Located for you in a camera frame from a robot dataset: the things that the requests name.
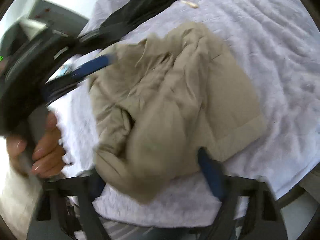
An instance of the small beige object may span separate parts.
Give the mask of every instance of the small beige object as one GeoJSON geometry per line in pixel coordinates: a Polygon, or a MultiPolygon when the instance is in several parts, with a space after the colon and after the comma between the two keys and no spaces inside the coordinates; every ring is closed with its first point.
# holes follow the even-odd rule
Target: small beige object
{"type": "Polygon", "coordinates": [[[189,5],[190,7],[196,9],[198,8],[198,5],[196,3],[193,3],[193,2],[189,2],[189,1],[186,1],[186,0],[180,0],[182,3],[185,3],[187,5],[189,5]]]}
{"type": "Polygon", "coordinates": [[[249,77],[204,24],[105,53],[117,60],[89,77],[94,162],[105,182],[141,203],[199,171],[200,146],[223,162],[266,129],[249,77]]]}

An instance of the bed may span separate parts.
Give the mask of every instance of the bed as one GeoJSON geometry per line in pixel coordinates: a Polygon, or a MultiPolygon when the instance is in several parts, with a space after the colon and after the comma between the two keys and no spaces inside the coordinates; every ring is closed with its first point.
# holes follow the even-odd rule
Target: bed
{"type": "MultiPolygon", "coordinates": [[[[97,28],[129,0],[98,0],[82,33],[97,28]]],[[[187,0],[140,25],[122,42],[150,33],[164,36],[186,21],[204,23],[223,38],[256,88],[267,133],[224,163],[229,174],[266,180],[277,198],[287,193],[320,161],[320,33],[300,0],[187,0]]],[[[80,65],[99,51],[77,60],[80,65]]],[[[53,104],[60,116],[67,176],[92,166],[98,138],[87,84],[53,104]]],[[[106,186],[95,201],[108,219],[157,227],[197,227],[212,223],[220,203],[201,174],[175,179],[149,205],[140,205],[106,186]]],[[[243,214],[245,201],[239,205],[243,214]]]]}

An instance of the folded clothing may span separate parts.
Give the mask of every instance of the folded clothing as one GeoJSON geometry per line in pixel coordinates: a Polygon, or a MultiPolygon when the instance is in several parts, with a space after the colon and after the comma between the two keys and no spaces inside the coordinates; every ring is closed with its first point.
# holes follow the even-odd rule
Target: folded clothing
{"type": "Polygon", "coordinates": [[[89,77],[95,165],[104,181],[141,203],[198,171],[199,146],[225,161],[266,129],[250,79],[201,23],[105,53],[116,61],[89,77]]]}

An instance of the beige surface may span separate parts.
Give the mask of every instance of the beige surface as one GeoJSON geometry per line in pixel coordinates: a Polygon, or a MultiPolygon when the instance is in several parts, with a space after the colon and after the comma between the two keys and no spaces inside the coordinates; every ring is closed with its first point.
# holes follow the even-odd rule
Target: beige surface
{"type": "Polygon", "coordinates": [[[200,146],[224,161],[265,131],[249,78],[203,24],[104,53],[117,61],[89,78],[95,164],[106,182],[139,202],[198,171],[200,146]]]}

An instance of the white bed sheet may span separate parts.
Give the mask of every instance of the white bed sheet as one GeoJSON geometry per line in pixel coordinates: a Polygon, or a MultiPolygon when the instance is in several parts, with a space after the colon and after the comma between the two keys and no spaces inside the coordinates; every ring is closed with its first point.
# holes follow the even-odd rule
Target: white bed sheet
{"type": "MultiPolygon", "coordinates": [[[[99,0],[83,33],[99,27],[128,1],[99,0]]],[[[186,21],[203,22],[226,41],[257,90],[268,130],[224,166],[238,176],[264,176],[279,198],[320,161],[320,33],[299,0],[188,1],[199,7],[177,1],[124,42],[138,42],[150,33],[164,36],[186,21]]],[[[78,64],[97,53],[83,56],[78,64]]],[[[91,167],[98,141],[86,83],[53,106],[60,116],[67,159],[74,162],[65,173],[75,176],[91,167]]],[[[103,217],[169,228],[209,225],[219,206],[200,173],[172,181],[149,205],[110,186],[95,201],[103,217]]]]}

